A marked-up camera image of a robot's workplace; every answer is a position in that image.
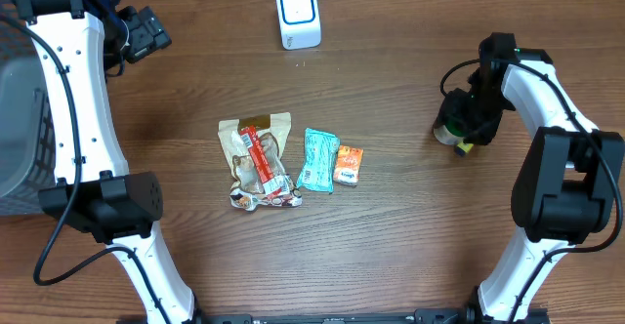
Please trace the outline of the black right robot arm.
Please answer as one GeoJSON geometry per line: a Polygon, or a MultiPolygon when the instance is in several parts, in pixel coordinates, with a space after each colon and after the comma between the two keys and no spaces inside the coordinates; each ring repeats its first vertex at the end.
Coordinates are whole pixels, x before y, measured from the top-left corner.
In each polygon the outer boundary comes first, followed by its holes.
{"type": "Polygon", "coordinates": [[[443,94],[436,139],[459,155],[494,139],[503,113],[516,112],[531,135],[511,195],[516,231],[497,265],[461,308],[418,309],[418,323],[546,323],[530,304],[568,254],[611,245],[624,222],[618,187],[624,140],[599,129],[566,94],[542,49],[520,48],[512,33],[479,44],[469,91],[443,94]]]}

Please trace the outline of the orange snack packet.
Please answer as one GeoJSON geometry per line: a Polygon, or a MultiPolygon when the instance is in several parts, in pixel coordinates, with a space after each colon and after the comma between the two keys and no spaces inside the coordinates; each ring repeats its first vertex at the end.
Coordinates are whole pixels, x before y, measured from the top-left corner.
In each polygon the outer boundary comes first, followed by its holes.
{"type": "Polygon", "coordinates": [[[333,172],[333,181],[345,185],[357,185],[362,162],[361,148],[340,145],[333,172]]]}

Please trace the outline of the beige dog treat bag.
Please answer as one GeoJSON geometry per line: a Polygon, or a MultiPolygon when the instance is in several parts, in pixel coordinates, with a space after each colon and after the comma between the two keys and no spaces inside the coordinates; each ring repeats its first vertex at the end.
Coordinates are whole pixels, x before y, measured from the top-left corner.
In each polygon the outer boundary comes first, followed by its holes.
{"type": "Polygon", "coordinates": [[[294,208],[303,197],[281,158],[291,130],[288,112],[223,120],[218,137],[234,183],[234,208],[254,212],[260,206],[294,208]]]}

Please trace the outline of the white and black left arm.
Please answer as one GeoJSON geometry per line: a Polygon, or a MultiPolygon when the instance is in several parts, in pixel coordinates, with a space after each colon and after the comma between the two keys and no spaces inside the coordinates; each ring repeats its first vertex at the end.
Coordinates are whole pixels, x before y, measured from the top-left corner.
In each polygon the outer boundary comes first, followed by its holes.
{"type": "Polygon", "coordinates": [[[130,171],[106,88],[127,64],[168,47],[169,34],[152,9],[121,0],[11,1],[16,15],[9,23],[34,43],[54,124],[55,183],[38,194],[42,210],[118,259],[146,322],[202,322],[162,234],[159,181],[130,171]]]}

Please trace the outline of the green lid jar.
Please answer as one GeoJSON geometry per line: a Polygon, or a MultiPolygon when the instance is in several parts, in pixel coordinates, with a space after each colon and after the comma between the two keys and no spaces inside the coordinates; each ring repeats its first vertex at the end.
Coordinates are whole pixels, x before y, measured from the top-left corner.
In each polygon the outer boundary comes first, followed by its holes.
{"type": "Polygon", "coordinates": [[[433,128],[435,138],[445,145],[457,145],[464,140],[463,136],[459,136],[450,131],[445,125],[433,128]]]}

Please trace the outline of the mint green tissue packet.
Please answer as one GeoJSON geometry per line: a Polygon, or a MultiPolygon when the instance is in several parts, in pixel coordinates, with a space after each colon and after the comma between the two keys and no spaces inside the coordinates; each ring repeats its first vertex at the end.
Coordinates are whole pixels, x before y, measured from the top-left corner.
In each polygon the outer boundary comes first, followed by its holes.
{"type": "Polygon", "coordinates": [[[340,139],[332,133],[307,128],[304,142],[305,159],[296,186],[310,191],[332,193],[333,171],[340,139]]]}

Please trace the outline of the yellow highlighter marker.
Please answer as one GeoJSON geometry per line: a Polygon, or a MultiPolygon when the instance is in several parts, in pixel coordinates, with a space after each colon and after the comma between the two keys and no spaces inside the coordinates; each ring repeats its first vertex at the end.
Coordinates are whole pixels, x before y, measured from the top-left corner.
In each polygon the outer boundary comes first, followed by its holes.
{"type": "Polygon", "coordinates": [[[458,142],[454,147],[454,152],[460,157],[465,157],[473,147],[472,143],[458,142]]]}

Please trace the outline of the red snack stick packet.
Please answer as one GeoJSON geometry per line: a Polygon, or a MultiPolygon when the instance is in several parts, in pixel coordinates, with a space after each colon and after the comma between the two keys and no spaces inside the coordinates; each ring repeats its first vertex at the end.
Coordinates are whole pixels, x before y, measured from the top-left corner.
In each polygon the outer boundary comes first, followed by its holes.
{"type": "Polygon", "coordinates": [[[262,193],[270,200],[289,194],[290,183],[278,157],[279,149],[273,135],[259,135],[255,126],[243,127],[239,134],[258,175],[262,193]]]}

